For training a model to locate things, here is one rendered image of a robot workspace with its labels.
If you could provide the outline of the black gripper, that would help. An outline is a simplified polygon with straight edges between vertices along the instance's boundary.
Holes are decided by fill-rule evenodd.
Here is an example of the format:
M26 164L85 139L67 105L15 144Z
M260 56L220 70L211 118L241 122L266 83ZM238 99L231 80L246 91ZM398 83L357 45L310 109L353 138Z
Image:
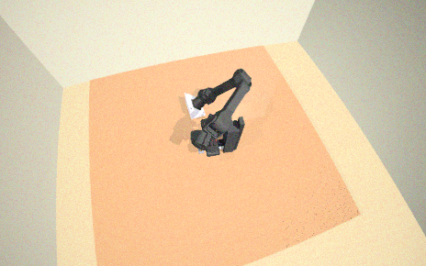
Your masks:
M205 119L202 119L200 121L201 128L203 127L203 121L204 120ZM214 138L211 138L211 140L209 141L209 143L207 145L207 149L206 149L206 154L207 154L207 157L218 156L220 154L218 142L215 141Z

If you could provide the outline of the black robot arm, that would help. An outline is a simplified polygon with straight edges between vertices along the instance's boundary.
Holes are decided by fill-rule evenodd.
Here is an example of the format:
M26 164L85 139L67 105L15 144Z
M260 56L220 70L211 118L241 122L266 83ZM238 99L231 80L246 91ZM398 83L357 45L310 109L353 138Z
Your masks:
M251 80L252 77L243 68L238 68L232 78L225 83L215 87L200 89L197 97L195 99L191 98L193 107L202 110L201 108L205 104L210 105L215 102L218 95L236 88L222 109L214 115L209 114L203 121L202 130L191 131L190 139L196 148L206 150L211 138L218 139L229 129L233 113L241 103L243 97L250 92L250 87L252 86Z

